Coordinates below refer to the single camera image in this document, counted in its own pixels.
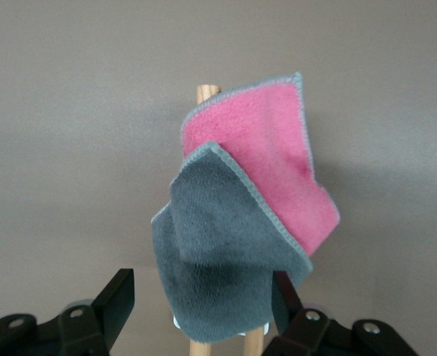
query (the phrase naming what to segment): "gray surface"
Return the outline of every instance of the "gray surface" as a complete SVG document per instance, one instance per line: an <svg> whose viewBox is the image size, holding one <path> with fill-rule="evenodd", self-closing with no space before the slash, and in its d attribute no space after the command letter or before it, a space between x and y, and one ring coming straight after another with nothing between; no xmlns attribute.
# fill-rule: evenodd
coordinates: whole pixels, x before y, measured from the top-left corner
<svg viewBox="0 0 437 356"><path fill-rule="evenodd" d="M0 1L0 317L46 321L130 266L114 354L186 355L150 227L180 123L198 84L296 70L342 215L300 292L437 355L437 1Z"/></svg>

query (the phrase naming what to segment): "pink and gray towel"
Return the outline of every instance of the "pink and gray towel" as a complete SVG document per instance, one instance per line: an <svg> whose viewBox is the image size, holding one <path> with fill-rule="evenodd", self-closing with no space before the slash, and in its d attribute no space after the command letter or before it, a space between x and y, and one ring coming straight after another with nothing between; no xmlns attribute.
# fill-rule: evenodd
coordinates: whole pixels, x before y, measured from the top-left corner
<svg viewBox="0 0 437 356"><path fill-rule="evenodd" d="M272 272L297 288L339 215L315 181L299 73L206 100L182 143L154 250L181 329L212 343L272 319Z"/></svg>

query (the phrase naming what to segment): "gray wall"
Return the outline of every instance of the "gray wall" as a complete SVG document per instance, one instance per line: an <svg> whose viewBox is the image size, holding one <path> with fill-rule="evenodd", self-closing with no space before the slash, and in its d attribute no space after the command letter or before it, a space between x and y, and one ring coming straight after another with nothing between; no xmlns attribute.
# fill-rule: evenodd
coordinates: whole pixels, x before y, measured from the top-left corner
<svg viewBox="0 0 437 356"><path fill-rule="evenodd" d="M45 322L134 267L114 354L187 355L150 228L180 123L198 84L296 70L342 216L300 293L437 355L437 1L0 1L0 317Z"/></svg>

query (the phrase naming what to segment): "pink cloth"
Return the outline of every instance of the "pink cloth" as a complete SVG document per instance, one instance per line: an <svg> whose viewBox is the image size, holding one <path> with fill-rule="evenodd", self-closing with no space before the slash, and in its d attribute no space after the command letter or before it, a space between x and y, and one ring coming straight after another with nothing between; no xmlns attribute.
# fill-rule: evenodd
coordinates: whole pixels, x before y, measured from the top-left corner
<svg viewBox="0 0 437 356"><path fill-rule="evenodd" d="M248 174L288 232L310 256L339 222L314 177L301 77L278 77L218 94L189 114L183 154L220 144Z"/></svg>

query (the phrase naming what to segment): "blue-gray cloth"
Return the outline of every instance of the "blue-gray cloth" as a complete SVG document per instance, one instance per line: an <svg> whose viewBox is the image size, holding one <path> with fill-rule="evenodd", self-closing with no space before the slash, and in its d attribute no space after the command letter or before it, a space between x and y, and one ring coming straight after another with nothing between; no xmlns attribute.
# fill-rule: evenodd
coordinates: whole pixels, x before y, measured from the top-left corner
<svg viewBox="0 0 437 356"><path fill-rule="evenodd" d="M311 272L304 250L246 173L216 142L183 163L171 201L152 219L160 278L192 340L213 343L272 320L272 272L297 288Z"/></svg>

